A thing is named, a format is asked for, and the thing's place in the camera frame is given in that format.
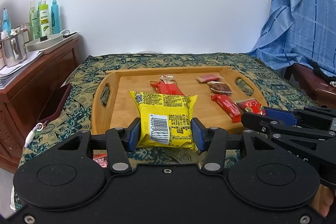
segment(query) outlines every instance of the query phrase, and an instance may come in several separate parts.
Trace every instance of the paper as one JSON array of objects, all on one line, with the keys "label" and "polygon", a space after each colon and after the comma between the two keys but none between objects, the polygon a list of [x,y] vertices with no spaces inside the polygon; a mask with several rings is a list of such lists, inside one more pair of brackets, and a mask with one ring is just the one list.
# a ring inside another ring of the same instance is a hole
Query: paper
[{"label": "paper", "polygon": [[5,79],[7,77],[9,77],[9,75],[13,74],[14,72],[18,71],[19,69],[23,68],[24,66],[26,66],[27,64],[29,64],[30,62],[32,62],[33,60],[35,60],[36,58],[38,58],[39,56],[42,55],[42,52],[27,52],[27,59],[24,60],[23,62],[12,66],[12,67],[7,67],[4,66],[2,69],[0,69],[0,79]]},{"label": "paper", "polygon": [[0,70],[0,89],[4,89],[15,77],[22,73],[31,62],[36,60],[42,52],[27,52],[27,59],[13,67],[3,67]]}]

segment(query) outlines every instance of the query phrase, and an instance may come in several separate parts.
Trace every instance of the red candy bar wrapper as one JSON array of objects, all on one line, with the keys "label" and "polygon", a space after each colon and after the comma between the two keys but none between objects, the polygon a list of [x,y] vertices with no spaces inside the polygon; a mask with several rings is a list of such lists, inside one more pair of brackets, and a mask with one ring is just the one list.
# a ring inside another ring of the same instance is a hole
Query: red candy bar wrapper
[{"label": "red candy bar wrapper", "polygon": [[93,155],[93,160],[97,162],[101,167],[107,167],[107,155],[106,154],[97,154]]},{"label": "red candy bar wrapper", "polygon": [[248,100],[236,101],[237,106],[243,112],[253,112],[259,115],[266,115],[265,109],[262,104],[260,104],[256,99],[251,98]]},{"label": "red candy bar wrapper", "polygon": [[220,79],[219,75],[203,75],[196,78],[201,83],[207,83],[210,81],[218,81]]},{"label": "red candy bar wrapper", "polygon": [[241,112],[237,105],[225,94],[215,94],[211,96],[211,100],[215,101],[232,119],[232,122],[240,122]]},{"label": "red candy bar wrapper", "polygon": [[173,75],[161,75],[160,80],[164,82],[175,81],[175,77]]},{"label": "red candy bar wrapper", "polygon": [[160,94],[184,95],[173,81],[151,81],[150,85]]}]

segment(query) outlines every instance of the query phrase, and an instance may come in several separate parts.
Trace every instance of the wooden dresser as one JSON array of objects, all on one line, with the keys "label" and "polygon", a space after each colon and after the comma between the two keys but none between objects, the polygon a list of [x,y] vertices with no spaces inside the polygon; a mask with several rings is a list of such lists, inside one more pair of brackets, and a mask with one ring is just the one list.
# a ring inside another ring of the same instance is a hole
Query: wooden dresser
[{"label": "wooden dresser", "polygon": [[47,100],[78,66],[79,38],[42,55],[0,90],[0,168],[14,173],[26,136]]},{"label": "wooden dresser", "polygon": [[294,63],[286,69],[285,79],[304,90],[310,98],[320,105],[336,108],[336,88],[317,76],[312,69]]}]

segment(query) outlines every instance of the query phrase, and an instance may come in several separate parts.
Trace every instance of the red and green package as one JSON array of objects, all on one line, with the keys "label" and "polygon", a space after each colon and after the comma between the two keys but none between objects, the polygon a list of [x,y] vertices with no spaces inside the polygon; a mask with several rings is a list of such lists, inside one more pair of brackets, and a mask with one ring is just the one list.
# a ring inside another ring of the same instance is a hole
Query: red and green package
[{"label": "red and green package", "polygon": [[107,167],[107,154],[93,155],[93,160],[97,162],[101,167]]},{"label": "red and green package", "polygon": [[259,115],[266,115],[265,109],[256,99],[251,98],[235,102],[243,112],[253,112]]}]

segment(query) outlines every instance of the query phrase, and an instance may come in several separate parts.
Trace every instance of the patterned bedspread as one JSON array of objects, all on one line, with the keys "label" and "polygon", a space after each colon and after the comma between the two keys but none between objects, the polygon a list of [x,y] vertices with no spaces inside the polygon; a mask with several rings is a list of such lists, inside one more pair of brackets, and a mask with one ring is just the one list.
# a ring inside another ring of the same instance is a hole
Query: patterned bedspread
[{"label": "patterned bedspread", "polygon": [[[143,67],[184,67],[184,66],[231,66],[251,79],[262,91],[270,107],[289,109],[313,106],[315,102],[293,87],[272,69],[246,54],[118,54],[89,56],[67,79],[72,84],[71,92],[60,117],[35,136],[24,150],[20,165],[31,160],[56,143],[68,138],[81,129],[91,129],[91,107],[95,91],[105,77],[105,71],[135,69]],[[238,159],[236,151],[228,151],[226,166]],[[174,164],[199,163],[204,153],[197,154],[190,149],[138,148],[128,157],[135,167],[137,163]],[[21,207],[15,195],[16,209]]]}]

